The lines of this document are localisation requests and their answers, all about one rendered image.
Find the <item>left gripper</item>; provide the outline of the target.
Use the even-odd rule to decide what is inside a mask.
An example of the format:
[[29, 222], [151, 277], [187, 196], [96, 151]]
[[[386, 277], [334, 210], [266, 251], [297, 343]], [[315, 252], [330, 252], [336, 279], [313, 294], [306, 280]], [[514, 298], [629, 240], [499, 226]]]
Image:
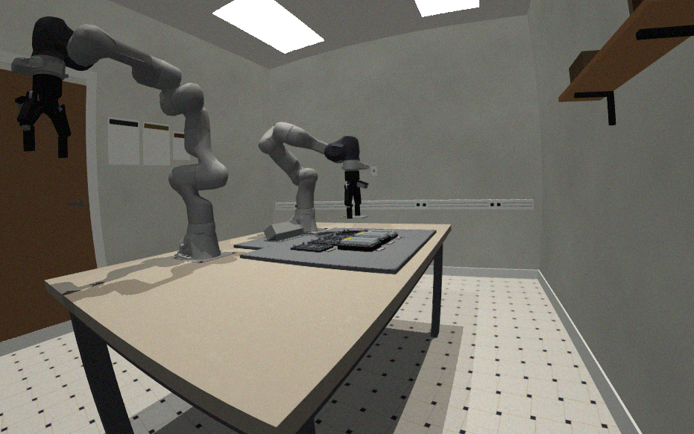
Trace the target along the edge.
[[345, 181], [347, 184], [344, 185], [344, 204], [347, 206], [347, 218], [353, 218], [352, 213], [352, 199], [355, 201], [355, 216], [360, 216], [360, 204], [361, 193], [360, 187], [356, 186], [355, 180], [359, 180], [359, 171], [344, 171]]

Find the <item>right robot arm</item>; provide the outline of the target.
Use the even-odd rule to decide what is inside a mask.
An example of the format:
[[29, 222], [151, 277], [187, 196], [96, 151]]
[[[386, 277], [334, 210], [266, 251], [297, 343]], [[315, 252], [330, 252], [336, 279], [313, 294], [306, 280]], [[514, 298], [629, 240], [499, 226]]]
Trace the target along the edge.
[[84, 24], [73, 31], [60, 18], [42, 17], [34, 26], [32, 48], [31, 57], [13, 60], [12, 72], [32, 77], [35, 74], [55, 75], [64, 81], [69, 77], [65, 74], [66, 66], [85, 71], [108, 57], [132, 66], [132, 75], [138, 84], [162, 90], [159, 94], [161, 110], [167, 116], [183, 114], [186, 117], [184, 148], [200, 162], [172, 168], [168, 176], [171, 188], [186, 204], [189, 222], [174, 256], [185, 260], [219, 256], [221, 250], [212, 203], [202, 198], [198, 190], [225, 186], [228, 170], [212, 152], [209, 115], [203, 108], [204, 94], [200, 86], [194, 83], [180, 86], [182, 73], [178, 68], [110, 36], [95, 25]]

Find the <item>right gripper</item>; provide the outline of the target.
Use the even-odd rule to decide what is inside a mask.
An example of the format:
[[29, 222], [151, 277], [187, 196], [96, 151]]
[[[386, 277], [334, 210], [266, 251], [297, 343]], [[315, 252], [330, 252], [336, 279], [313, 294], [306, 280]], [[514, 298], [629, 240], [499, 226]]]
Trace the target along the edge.
[[[42, 113], [51, 118], [58, 134], [58, 158], [68, 157], [68, 136], [71, 136], [64, 104], [58, 104], [62, 96], [62, 79], [49, 74], [33, 75], [32, 91], [19, 112], [19, 125], [23, 129], [24, 151], [35, 151], [34, 123]], [[56, 113], [55, 113], [56, 112]]]

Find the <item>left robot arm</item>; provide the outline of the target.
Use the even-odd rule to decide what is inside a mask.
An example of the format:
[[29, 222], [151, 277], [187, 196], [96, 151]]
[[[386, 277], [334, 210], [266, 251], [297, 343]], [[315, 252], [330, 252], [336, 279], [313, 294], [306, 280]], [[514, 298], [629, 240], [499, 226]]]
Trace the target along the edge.
[[312, 149], [324, 154], [328, 160], [334, 163], [343, 162], [341, 168], [347, 169], [346, 171], [369, 169], [369, 165], [360, 162], [359, 140], [354, 136], [344, 136], [336, 142], [327, 144], [317, 140], [304, 129], [286, 122], [278, 122], [267, 130], [258, 143], [259, 149], [263, 153], [269, 154], [271, 159], [298, 186], [297, 209], [295, 215], [288, 221], [300, 219], [303, 232], [315, 231], [318, 228], [315, 221], [314, 192], [318, 173], [314, 169], [304, 169], [283, 143], [303, 149]]

